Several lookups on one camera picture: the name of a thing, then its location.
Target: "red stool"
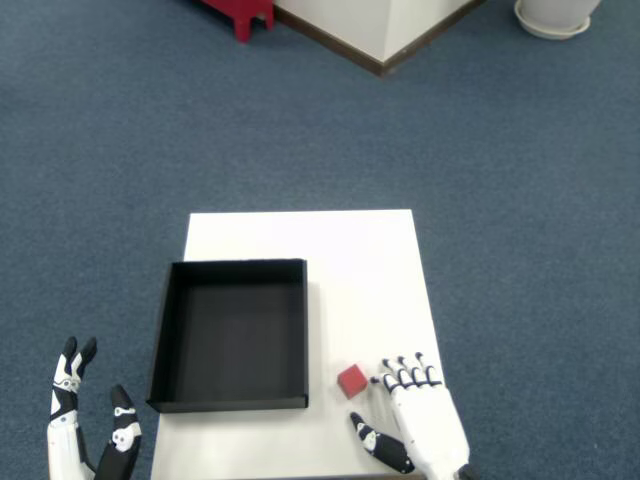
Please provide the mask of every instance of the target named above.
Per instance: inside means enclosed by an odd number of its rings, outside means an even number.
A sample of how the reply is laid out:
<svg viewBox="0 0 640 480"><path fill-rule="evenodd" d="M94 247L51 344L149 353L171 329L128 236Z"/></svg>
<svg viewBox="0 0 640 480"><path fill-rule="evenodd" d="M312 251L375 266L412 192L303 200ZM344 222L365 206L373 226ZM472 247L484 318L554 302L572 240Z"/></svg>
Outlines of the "red stool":
<svg viewBox="0 0 640 480"><path fill-rule="evenodd" d="M251 35L251 19L265 16L267 29L273 28L273 0L202 0L233 19L236 39L247 43Z"/></svg>

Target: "black tray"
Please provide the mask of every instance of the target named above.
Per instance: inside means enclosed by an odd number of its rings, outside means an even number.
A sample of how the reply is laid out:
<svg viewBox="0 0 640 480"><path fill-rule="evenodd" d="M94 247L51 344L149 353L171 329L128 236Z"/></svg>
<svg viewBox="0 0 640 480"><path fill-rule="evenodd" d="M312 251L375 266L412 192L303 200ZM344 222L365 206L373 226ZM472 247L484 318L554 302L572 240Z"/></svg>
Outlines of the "black tray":
<svg viewBox="0 0 640 480"><path fill-rule="evenodd" d="M306 262L171 265L147 403L161 413L306 408Z"/></svg>

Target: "brown baseboard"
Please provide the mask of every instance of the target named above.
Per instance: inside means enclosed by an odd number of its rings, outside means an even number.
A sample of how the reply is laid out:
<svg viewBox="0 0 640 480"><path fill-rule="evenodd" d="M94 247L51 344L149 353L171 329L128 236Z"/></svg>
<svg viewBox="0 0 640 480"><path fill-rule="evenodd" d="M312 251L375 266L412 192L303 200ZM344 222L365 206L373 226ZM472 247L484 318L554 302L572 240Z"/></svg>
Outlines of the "brown baseboard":
<svg viewBox="0 0 640 480"><path fill-rule="evenodd" d="M458 10L453 12L451 15L444 18L437 25L434 25L432 28L427 30L409 45L404 47L402 50L400 50L398 53L384 62L372 57L371 55L366 54L362 50L359 50L343 42L330 33L325 32L324 30L316 27L315 25L312 25L311 23L301 19L300 17L292 13L287 12L286 10L283 10L277 5L274 6L274 8L276 20L278 20L279 22L283 23L289 28L302 33L303 35L306 35L309 38L312 38L332 52L337 53L338 55L341 55L348 60L351 60L353 63L360 65L362 68L370 71L371 73L382 77L392 71L400 63L415 55L415 53L422 47L430 44L436 37L441 35L449 27L453 26L462 17L467 15L471 10L478 7L484 2L485 0L471 0L470 2L466 3Z"/></svg>

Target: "white flower pot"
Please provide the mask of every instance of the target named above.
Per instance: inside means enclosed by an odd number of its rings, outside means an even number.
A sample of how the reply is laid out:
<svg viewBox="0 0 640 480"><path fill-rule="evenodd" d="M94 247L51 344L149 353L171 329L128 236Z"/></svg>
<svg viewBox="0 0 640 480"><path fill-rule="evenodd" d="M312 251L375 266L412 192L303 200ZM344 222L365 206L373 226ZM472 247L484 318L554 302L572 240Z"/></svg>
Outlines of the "white flower pot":
<svg viewBox="0 0 640 480"><path fill-rule="evenodd" d="M601 0L517 0L515 13L529 33L550 40L566 40L584 32L591 12Z"/></svg>

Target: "plant pot saucer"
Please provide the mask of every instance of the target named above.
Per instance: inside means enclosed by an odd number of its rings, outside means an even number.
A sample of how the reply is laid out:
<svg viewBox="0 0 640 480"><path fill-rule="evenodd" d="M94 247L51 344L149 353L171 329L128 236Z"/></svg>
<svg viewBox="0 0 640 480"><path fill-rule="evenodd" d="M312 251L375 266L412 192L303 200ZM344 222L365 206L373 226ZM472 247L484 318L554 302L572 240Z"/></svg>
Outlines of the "plant pot saucer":
<svg viewBox="0 0 640 480"><path fill-rule="evenodd" d="M516 14L516 17L518 17L518 21L520 22L520 25L522 25L522 28L524 28L531 35L535 35L539 38L544 38L545 40L568 40L580 33L585 32L591 26L591 17L587 17L584 23L574 30L566 31L550 29L527 20L522 15L521 8L522 0L517 0L516 4L513 7L513 10Z"/></svg>

